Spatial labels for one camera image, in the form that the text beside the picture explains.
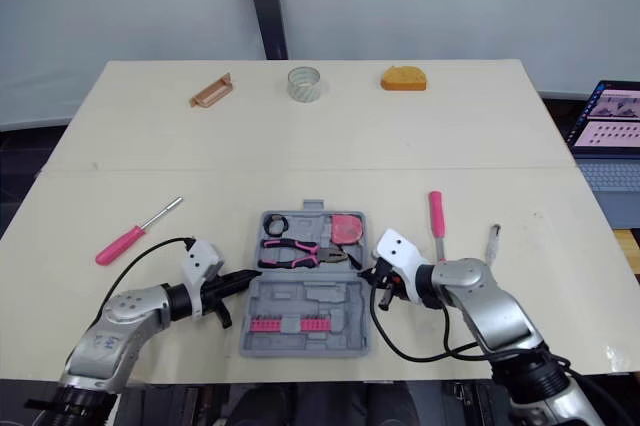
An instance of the screwdriver shaft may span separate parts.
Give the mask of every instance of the screwdriver shaft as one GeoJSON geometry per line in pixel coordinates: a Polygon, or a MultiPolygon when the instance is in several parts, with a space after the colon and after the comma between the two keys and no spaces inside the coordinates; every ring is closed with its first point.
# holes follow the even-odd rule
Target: screwdriver shaft
{"type": "Polygon", "coordinates": [[[162,216],[167,214],[169,211],[171,211],[173,208],[175,208],[181,202],[182,202],[182,196],[178,196],[176,199],[174,199],[169,204],[167,204],[164,208],[162,208],[162,210],[158,214],[156,214],[152,218],[147,219],[143,223],[143,225],[140,226],[140,228],[141,229],[147,229],[149,226],[151,226],[153,223],[155,223],[157,220],[159,220],[162,216]]]}

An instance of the black floor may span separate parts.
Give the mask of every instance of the black floor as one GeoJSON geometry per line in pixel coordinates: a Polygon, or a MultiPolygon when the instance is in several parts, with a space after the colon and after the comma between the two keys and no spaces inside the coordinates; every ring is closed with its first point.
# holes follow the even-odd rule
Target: black floor
{"type": "Polygon", "coordinates": [[[65,129],[58,126],[0,133],[0,237],[65,129]]]}

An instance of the wooden block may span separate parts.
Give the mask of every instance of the wooden block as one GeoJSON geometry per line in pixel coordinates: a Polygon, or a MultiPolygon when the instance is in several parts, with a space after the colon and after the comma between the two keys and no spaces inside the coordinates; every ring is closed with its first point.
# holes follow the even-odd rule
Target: wooden block
{"type": "Polygon", "coordinates": [[[613,232],[629,261],[633,274],[640,274],[640,246],[628,229],[616,229],[613,232]]]}

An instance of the tool case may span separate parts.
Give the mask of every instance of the tool case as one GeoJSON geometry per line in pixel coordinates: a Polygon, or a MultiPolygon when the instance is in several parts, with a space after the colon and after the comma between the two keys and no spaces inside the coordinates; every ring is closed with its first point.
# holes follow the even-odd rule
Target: tool case
{"type": "Polygon", "coordinates": [[[240,353],[252,357],[352,358],[369,351],[370,286],[358,276],[366,267],[365,217],[355,211],[325,211],[321,200],[305,200],[303,210],[266,211],[260,218],[255,254],[262,275],[249,287],[240,353]],[[362,222],[362,237],[340,248],[351,258],[320,262],[308,269],[271,269],[259,261],[293,261],[305,253],[286,247],[263,247],[264,240],[311,241],[332,247],[332,215],[351,215],[362,222]],[[282,215],[288,228],[274,238],[265,230],[271,215],[282,215]]]}

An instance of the clear tape roll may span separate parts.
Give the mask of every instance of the clear tape roll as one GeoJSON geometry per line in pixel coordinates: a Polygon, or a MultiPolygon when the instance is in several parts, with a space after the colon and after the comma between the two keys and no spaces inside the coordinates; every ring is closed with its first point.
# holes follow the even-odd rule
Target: clear tape roll
{"type": "Polygon", "coordinates": [[[320,97],[320,73],[309,66],[300,66],[289,71],[287,91],[296,101],[310,103],[320,97]]]}

